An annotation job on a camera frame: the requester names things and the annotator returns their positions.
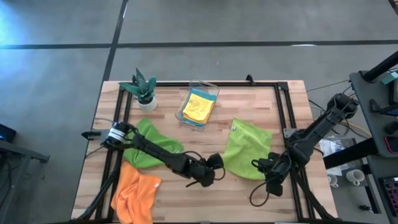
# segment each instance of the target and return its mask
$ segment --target butcher block tabletop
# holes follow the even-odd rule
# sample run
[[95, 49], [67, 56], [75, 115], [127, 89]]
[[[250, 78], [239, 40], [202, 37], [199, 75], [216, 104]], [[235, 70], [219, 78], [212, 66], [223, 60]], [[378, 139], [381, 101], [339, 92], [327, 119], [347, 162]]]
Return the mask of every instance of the butcher block tabletop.
[[[294, 109], [298, 128], [306, 128], [313, 121], [304, 82], [301, 80], [286, 81], [289, 84], [290, 98]], [[104, 82], [95, 118], [113, 120], [119, 82]], [[225, 150], [229, 130], [233, 118], [242, 119], [272, 132], [271, 151], [285, 151], [278, 107], [274, 87], [268, 86], [237, 86], [220, 87], [215, 107], [203, 132], [194, 131], [182, 126], [175, 118], [175, 112], [182, 103], [187, 87], [157, 87], [155, 95], [157, 107], [154, 111], [145, 112], [139, 109], [133, 100], [129, 123], [136, 125], [141, 119], [148, 118], [159, 132], [167, 137], [178, 140], [185, 151], [196, 151], [204, 158], [211, 154], [222, 154]], [[284, 92], [280, 92], [287, 126], [290, 127]], [[120, 121], [123, 119], [126, 96], [123, 97]], [[94, 129], [109, 129], [111, 123], [96, 119]], [[100, 142], [90, 141], [87, 153], [99, 148]], [[81, 215], [93, 201], [101, 185], [101, 178], [106, 158], [106, 149], [91, 154], [84, 161], [72, 218]], [[335, 203], [326, 176], [322, 155], [314, 152], [306, 166], [311, 191], [327, 211], [337, 217]], [[157, 166], [139, 170], [141, 174], [154, 175], [162, 179], [158, 187], [155, 203], [152, 208], [154, 222], [294, 222], [297, 221], [294, 198], [290, 178], [283, 183], [284, 193], [281, 197], [270, 195], [268, 202], [262, 207], [253, 207], [249, 203], [249, 195], [253, 188], [262, 181], [238, 177], [226, 171], [225, 178], [209, 187], [203, 188], [195, 184], [186, 188], [192, 179], [184, 179], [173, 174], [166, 166]], [[105, 198], [103, 216], [108, 210], [110, 191]], [[254, 195], [254, 203], [262, 202], [266, 197], [265, 187]], [[304, 217], [308, 217], [305, 197], [300, 190]]]

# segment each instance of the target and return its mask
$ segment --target white cup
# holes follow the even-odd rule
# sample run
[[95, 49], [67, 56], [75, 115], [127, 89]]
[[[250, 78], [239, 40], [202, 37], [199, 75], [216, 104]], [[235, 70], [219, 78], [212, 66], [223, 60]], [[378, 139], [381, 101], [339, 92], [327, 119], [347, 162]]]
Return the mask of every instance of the white cup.
[[355, 186], [359, 186], [359, 183], [365, 179], [365, 174], [360, 170], [351, 170], [346, 173], [346, 178]]
[[334, 188], [338, 188], [336, 175], [328, 174], [328, 180], [329, 180], [329, 185], [331, 185]]

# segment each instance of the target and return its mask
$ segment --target gray floor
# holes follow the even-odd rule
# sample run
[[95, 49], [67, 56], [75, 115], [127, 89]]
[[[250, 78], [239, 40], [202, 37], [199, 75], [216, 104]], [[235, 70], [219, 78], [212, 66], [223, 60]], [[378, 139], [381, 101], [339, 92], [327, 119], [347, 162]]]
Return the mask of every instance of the gray floor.
[[[0, 1], [0, 44], [110, 44], [122, 0]], [[130, 0], [119, 42], [398, 39], [387, 0]], [[307, 89], [347, 80], [398, 45], [117, 49], [110, 80], [129, 80], [135, 67], [158, 80], [305, 80]], [[16, 144], [51, 155], [33, 164], [9, 223], [70, 218], [89, 129], [109, 49], [0, 50], [0, 123]], [[308, 93], [322, 106], [348, 83]], [[352, 122], [366, 127], [361, 112]], [[334, 189], [339, 216], [385, 223], [359, 211], [364, 189]]]
[[146, 0], [126, 12], [120, 42], [398, 38], [387, 0]]

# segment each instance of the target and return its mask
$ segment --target green towel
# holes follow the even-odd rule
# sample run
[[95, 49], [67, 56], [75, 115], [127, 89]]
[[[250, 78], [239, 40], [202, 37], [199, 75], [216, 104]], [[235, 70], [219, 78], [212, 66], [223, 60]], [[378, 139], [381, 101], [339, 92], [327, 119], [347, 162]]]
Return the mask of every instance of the green towel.
[[[161, 135], [148, 119], [140, 120], [136, 127], [138, 128], [139, 133], [145, 136], [146, 139], [152, 141], [156, 145], [166, 149], [169, 152], [180, 153], [184, 149], [184, 147], [178, 141]], [[133, 137], [134, 133], [130, 133], [126, 138], [132, 139]], [[136, 169], [146, 169], [164, 164], [162, 161], [134, 148], [124, 150], [123, 157]]]
[[264, 174], [251, 161], [268, 158], [271, 140], [272, 133], [269, 130], [234, 118], [223, 156], [225, 169], [240, 177], [264, 180]]

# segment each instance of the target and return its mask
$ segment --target orange towel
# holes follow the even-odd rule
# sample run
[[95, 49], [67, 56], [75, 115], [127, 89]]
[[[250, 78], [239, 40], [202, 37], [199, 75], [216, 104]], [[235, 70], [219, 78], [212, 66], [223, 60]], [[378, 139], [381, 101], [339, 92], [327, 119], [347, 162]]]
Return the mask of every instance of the orange towel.
[[152, 223], [150, 210], [160, 182], [158, 177], [142, 175], [130, 163], [123, 161], [118, 188], [111, 203], [119, 221], [123, 224]]

